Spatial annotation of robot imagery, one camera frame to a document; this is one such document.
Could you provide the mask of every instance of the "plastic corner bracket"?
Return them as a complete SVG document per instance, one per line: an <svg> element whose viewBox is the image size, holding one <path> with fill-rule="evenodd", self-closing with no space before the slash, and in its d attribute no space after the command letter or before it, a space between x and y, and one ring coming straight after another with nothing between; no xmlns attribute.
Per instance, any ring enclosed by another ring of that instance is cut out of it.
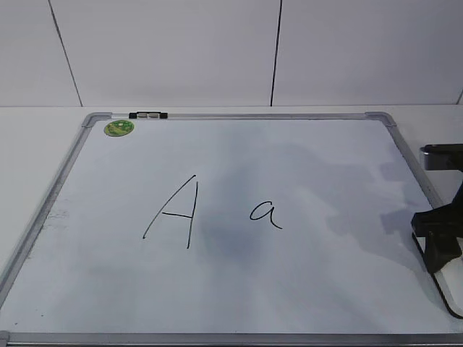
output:
<svg viewBox="0 0 463 347"><path fill-rule="evenodd" d="M397 127L392 116L386 112L365 112L365 118L381 121L387 127Z"/></svg>
<svg viewBox="0 0 463 347"><path fill-rule="evenodd" d="M7 331L0 331L0 347L7 347L9 340L9 333Z"/></svg>
<svg viewBox="0 0 463 347"><path fill-rule="evenodd" d="M97 121L105 121L111 119L112 112L93 112L88 114L84 122L82 123L83 128L91 128Z"/></svg>

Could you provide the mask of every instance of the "round sticker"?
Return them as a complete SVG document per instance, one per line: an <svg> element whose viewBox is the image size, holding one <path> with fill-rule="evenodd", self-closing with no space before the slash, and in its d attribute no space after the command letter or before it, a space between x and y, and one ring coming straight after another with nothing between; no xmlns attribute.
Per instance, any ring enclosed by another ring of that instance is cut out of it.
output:
<svg viewBox="0 0 463 347"><path fill-rule="evenodd" d="M104 133L108 136L124 136L132 132L134 124L131 121L112 121L104 127Z"/></svg>

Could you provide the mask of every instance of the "whiteboard surface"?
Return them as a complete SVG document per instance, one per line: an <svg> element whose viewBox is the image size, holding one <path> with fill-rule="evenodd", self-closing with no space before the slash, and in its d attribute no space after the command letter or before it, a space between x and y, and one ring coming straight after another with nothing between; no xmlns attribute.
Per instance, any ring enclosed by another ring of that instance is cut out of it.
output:
<svg viewBox="0 0 463 347"><path fill-rule="evenodd" d="M379 121L93 127L0 310L44 333L452 333L411 238L430 206ZM163 204L196 175L165 207ZM250 220L260 203L270 215Z"/></svg>

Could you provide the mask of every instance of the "white table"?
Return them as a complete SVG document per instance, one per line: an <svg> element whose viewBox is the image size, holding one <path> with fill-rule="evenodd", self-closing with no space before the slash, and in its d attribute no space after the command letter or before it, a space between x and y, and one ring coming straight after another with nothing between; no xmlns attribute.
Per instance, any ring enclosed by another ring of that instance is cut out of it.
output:
<svg viewBox="0 0 463 347"><path fill-rule="evenodd" d="M463 106L310 106L228 108L0 108L0 270L45 197L82 120L91 112L390 113L418 156L428 143L463 142ZM457 171L428 172L444 202L462 182Z"/></svg>

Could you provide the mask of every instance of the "black stand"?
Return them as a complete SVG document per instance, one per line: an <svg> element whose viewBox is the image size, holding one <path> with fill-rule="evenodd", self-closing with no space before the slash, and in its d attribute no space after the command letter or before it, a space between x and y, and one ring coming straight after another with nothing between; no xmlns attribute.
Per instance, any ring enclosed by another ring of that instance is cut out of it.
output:
<svg viewBox="0 0 463 347"><path fill-rule="evenodd" d="M421 151L426 170L463 172L463 145L427 145ZM429 273L434 274L447 262L461 257L456 238L463 238L463 184L450 204L415 213L412 227L416 237L425 237L423 260Z"/></svg>

